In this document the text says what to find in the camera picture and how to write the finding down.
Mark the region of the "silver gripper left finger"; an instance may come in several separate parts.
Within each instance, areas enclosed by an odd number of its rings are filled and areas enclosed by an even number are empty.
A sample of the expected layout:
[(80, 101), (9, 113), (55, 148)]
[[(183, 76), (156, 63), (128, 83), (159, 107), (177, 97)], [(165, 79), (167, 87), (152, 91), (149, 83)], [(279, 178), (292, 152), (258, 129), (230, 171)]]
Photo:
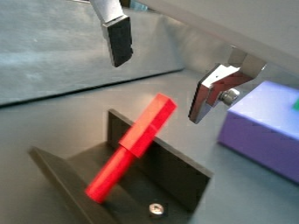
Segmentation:
[(132, 57), (131, 19), (124, 14), (119, 0), (89, 0), (101, 24), (113, 67), (120, 67)]

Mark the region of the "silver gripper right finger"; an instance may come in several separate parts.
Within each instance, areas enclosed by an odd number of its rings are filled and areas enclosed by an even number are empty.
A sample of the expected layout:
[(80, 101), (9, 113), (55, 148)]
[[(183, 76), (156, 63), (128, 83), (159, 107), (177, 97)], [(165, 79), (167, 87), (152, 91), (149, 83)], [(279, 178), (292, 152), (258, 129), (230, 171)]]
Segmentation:
[(219, 102), (228, 106), (235, 102), (239, 98), (235, 87), (252, 81), (266, 64), (259, 57), (232, 48), (228, 61), (219, 63), (198, 83), (188, 114), (194, 123), (200, 122)]

